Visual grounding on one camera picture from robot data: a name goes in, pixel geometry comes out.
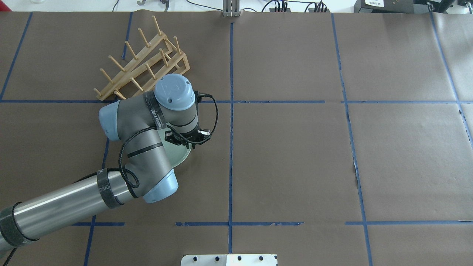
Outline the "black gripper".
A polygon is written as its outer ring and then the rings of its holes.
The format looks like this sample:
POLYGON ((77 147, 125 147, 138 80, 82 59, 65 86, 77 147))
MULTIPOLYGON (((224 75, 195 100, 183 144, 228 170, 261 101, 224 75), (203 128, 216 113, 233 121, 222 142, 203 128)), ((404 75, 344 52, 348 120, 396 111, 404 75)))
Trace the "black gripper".
POLYGON ((187 133, 180 133, 172 127, 168 128, 169 130, 164 133, 164 139, 174 145, 185 146, 187 149, 195 149, 196 145, 202 145, 211 138, 211 132, 209 130, 203 130, 199 127, 187 133))

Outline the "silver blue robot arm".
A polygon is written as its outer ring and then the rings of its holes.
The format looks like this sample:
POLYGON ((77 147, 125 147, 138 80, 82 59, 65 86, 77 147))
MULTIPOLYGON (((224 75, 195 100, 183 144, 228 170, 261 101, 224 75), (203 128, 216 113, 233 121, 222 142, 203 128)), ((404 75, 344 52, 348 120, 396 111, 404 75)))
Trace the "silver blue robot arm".
POLYGON ((115 165, 103 153, 102 168, 63 188, 1 210, 1 255, 87 218, 142 199, 152 204, 179 185, 166 145, 193 149, 209 141, 216 125, 200 126, 200 103, 215 96, 195 89, 182 74, 167 74, 152 90, 102 107, 98 119, 107 144, 118 143, 115 165))

